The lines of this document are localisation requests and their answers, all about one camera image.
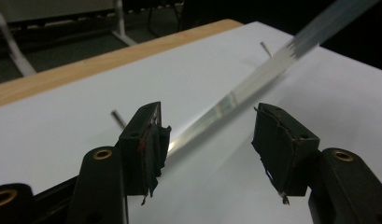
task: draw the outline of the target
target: metal pin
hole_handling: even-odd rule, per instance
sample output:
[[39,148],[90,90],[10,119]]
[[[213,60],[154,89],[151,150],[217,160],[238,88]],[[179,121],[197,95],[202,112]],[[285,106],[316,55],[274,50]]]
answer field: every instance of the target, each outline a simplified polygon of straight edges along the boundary
[[126,128],[126,122],[123,121],[119,113],[116,110],[112,110],[111,115],[114,118],[114,120],[119,124],[119,126],[124,130]]
[[266,53],[269,54],[269,57],[270,57],[270,58],[273,58],[273,53],[272,53],[272,51],[269,50],[269,48],[265,45],[265,43],[263,43],[263,41],[261,42],[261,45],[262,45],[262,47],[264,48],[264,50],[266,51]]

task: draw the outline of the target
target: brass screw hole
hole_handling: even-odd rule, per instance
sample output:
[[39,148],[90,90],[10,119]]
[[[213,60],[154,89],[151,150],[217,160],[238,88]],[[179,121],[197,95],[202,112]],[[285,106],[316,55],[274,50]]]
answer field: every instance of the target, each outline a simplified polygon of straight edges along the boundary
[[354,158],[344,151],[334,151],[333,155],[336,159],[341,161],[354,161]]
[[98,150],[96,152],[94,152],[94,154],[92,155],[92,157],[95,159],[95,160],[104,160],[108,157],[110,157],[112,155],[112,151],[111,150],[108,150],[108,149],[101,149],[101,150]]
[[0,206],[10,203],[16,198],[18,192],[15,189],[4,189],[0,191]]

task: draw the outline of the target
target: white table surface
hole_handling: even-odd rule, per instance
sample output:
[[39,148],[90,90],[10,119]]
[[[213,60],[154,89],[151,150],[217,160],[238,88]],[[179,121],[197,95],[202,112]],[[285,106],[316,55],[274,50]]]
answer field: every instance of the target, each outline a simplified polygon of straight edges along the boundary
[[[0,107],[0,185],[41,192],[77,175],[83,155],[113,146],[136,109],[162,101],[175,139],[291,36],[261,23],[209,37]],[[258,102],[315,133],[320,149],[361,156],[382,181],[382,71],[326,49],[302,58],[249,104],[169,158],[154,197],[129,199],[131,223],[312,223],[308,197],[283,205],[251,142]]]

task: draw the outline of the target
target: wooden edge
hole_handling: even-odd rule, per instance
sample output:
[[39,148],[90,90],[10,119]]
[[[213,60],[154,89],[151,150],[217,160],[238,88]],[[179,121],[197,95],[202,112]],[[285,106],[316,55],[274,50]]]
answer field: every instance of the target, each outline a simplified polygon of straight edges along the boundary
[[0,106],[242,26],[223,20],[0,84]]

